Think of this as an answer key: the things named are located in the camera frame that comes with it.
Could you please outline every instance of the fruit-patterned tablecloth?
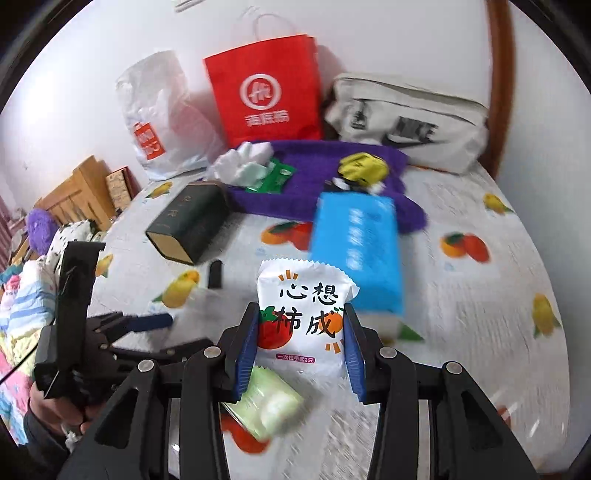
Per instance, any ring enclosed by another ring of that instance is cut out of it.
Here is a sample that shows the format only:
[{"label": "fruit-patterned tablecloth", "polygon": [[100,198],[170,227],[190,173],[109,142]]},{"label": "fruit-patterned tablecloth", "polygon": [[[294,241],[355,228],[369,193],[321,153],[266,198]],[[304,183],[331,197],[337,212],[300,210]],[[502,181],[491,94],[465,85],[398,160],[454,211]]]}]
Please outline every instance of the fruit-patterned tablecloth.
[{"label": "fruit-patterned tablecloth", "polygon": [[[173,327],[128,334],[118,346],[160,349],[207,336],[216,341],[256,301],[256,275],[268,258],[307,258],[309,223],[234,214],[188,267],[161,257],[145,228],[199,176],[144,189],[106,236],[89,314],[169,311]],[[550,280],[519,217],[479,166],[462,177],[410,167],[407,195],[427,213],[428,227],[402,236],[404,323],[359,313],[385,343],[416,362],[463,364],[488,395],[536,467],[565,439],[569,419],[566,342]],[[223,262],[223,288],[207,289],[212,260]],[[399,338],[401,332],[406,341]],[[302,424],[267,445],[254,443],[224,418],[233,480],[364,478],[378,418],[347,379],[286,381],[307,398]],[[170,469],[178,476],[174,411]],[[421,405],[419,478],[428,478],[428,415]]]}]

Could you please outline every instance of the blue tissue package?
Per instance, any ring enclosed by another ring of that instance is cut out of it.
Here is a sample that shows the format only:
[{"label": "blue tissue package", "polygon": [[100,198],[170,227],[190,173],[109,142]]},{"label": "blue tissue package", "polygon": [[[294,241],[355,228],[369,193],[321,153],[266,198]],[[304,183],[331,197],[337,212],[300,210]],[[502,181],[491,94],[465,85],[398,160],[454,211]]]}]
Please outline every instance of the blue tissue package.
[{"label": "blue tissue package", "polygon": [[394,203],[364,193],[320,195],[310,260],[343,270],[359,287],[356,310],[402,316],[404,292]]}]

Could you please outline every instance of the silver screw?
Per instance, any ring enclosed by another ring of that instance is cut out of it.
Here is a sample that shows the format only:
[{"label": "silver screw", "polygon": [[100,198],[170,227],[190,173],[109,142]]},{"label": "silver screw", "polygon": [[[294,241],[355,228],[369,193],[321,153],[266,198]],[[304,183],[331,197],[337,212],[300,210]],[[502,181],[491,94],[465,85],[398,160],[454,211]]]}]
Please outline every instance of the silver screw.
[{"label": "silver screw", "polygon": [[142,360],[140,363],[138,363],[138,370],[140,372],[149,372],[153,368],[154,368],[154,362],[150,359]]},{"label": "silver screw", "polygon": [[462,366],[457,363],[457,362],[449,362],[446,366],[445,366],[446,370],[448,372],[450,372],[451,374],[454,375],[459,375],[462,373]]},{"label": "silver screw", "polygon": [[383,346],[379,349],[379,354],[384,358],[394,358],[398,352],[391,346]]},{"label": "silver screw", "polygon": [[222,354],[222,350],[218,346],[208,346],[204,351],[203,355],[207,358],[216,358]]}]

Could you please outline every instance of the human hand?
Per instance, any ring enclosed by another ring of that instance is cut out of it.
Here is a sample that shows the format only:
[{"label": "human hand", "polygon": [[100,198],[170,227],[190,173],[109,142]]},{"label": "human hand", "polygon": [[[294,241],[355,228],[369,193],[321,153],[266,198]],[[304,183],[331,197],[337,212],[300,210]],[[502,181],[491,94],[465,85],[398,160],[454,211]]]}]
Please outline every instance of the human hand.
[{"label": "human hand", "polygon": [[33,383],[29,407],[43,425],[53,433],[64,435],[62,423],[80,426],[80,431],[84,434],[103,405],[86,407],[85,417],[68,398],[43,398],[43,392]]}]

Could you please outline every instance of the green packet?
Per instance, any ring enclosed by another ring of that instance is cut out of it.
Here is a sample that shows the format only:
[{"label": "green packet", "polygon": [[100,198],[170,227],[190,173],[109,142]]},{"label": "green packet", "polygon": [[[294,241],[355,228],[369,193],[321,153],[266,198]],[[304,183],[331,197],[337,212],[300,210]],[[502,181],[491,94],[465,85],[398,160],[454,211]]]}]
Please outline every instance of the green packet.
[{"label": "green packet", "polygon": [[301,409],[304,398],[273,370],[253,367],[248,388],[238,403],[223,403],[238,423],[259,442],[276,435]]},{"label": "green packet", "polygon": [[269,160],[267,166],[267,176],[259,180],[254,186],[246,189],[247,192],[256,193],[281,193],[285,182],[289,180],[296,169],[291,165],[281,163],[275,157]]}]

